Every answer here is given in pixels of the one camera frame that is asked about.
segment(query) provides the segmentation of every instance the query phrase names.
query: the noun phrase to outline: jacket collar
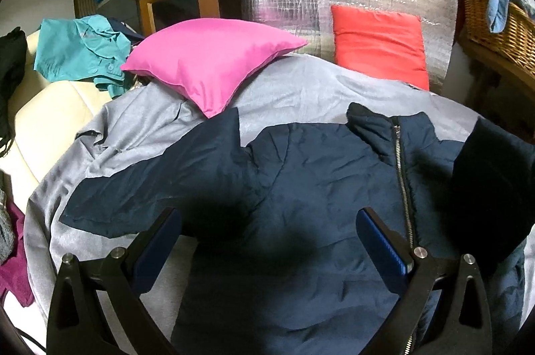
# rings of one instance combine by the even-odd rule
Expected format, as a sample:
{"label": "jacket collar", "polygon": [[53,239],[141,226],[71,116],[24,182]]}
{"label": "jacket collar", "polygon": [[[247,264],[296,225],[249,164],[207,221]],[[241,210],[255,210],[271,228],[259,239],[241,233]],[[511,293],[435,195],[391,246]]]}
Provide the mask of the jacket collar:
{"label": "jacket collar", "polygon": [[347,110],[347,126],[376,153],[383,156],[395,155],[396,126],[400,128],[401,145],[405,154],[438,141],[431,120],[423,112],[387,117],[372,112],[365,106],[351,103]]}

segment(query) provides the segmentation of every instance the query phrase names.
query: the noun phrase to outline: zipper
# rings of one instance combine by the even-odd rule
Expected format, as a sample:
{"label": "zipper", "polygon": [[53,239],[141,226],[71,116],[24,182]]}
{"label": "zipper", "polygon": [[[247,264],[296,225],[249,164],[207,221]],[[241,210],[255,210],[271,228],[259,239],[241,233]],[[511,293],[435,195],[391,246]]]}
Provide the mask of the zipper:
{"label": "zipper", "polygon": [[[413,223],[411,221],[410,217],[410,201],[409,201],[409,193],[407,191],[407,185],[405,183],[405,177],[403,176],[403,165],[401,163],[401,126],[395,125],[394,126],[394,132],[395,132],[395,154],[396,154],[396,170],[398,172],[398,180],[401,187],[401,196],[403,199],[403,210],[405,213],[405,227],[407,230],[407,237],[409,238],[409,245],[410,248],[414,248],[414,228]],[[405,346],[405,351],[403,352],[404,355],[408,355],[411,352],[411,349],[413,347],[413,336],[411,335],[409,339],[407,340],[407,345]]]}

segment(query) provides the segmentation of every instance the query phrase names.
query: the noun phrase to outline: teal shirt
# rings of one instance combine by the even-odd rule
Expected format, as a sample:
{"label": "teal shirt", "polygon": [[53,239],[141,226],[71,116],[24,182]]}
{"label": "teal shirt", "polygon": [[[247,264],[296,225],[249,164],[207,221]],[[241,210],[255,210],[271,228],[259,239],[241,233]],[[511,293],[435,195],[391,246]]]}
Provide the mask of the teal shirt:
{"label": "teal shirt", "polygon": [[92,79],[100,91],[107,90],[114,98],[132,86],[132,78],[120,68],[129,54],[129,39],[114,32],[103,16],[46,18],[41,24],[34,70],[50,82]]}

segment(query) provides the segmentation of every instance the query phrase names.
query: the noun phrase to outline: wicker basket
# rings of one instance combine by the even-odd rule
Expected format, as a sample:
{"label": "wicker basket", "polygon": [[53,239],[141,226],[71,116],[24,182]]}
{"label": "wicker basket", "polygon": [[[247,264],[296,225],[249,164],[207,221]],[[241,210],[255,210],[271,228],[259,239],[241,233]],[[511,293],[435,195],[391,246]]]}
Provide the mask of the wicker basket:
{"label": "wicker basket", "polygon": [[535,23],[510,3],[504,31],[490,33],[486,19],[488,3],[489,0],[464,0],[468,38],[506,57],[535,78]]}

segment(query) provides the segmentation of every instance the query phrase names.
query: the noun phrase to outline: gray blanket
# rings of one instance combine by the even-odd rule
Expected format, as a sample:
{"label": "gray blanket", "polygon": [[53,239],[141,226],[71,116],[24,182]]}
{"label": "gray blanket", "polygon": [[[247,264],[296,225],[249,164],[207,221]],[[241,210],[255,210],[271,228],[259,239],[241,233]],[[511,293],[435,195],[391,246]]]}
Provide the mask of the gray blanket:
{"label": "gray blanket", "polygon": [[[374,79],[320,58],[291,54],[249,78],[232,106],[240,115],[243,145],[267,126],[291,122],[345,123],[350,102],[387,116],[425,112],[439,139],[466,140],[477,114],[451,100],[401,82]],[[109,177],[155,157],[204,120],[195,105],[157,81],[106,104],[78,134],[28,202],[24,236],[28,274],[36,302],[47,317],[61,257],[106,256],[128,246],[133,236],[96,236],[58,219],[76,186],[87,177]],[[195,240],[181,236],[154,288],[141,296],[147,311],[169,338],[187,284]],[[121,348],[134,353],[106,295],[101,302]]]}

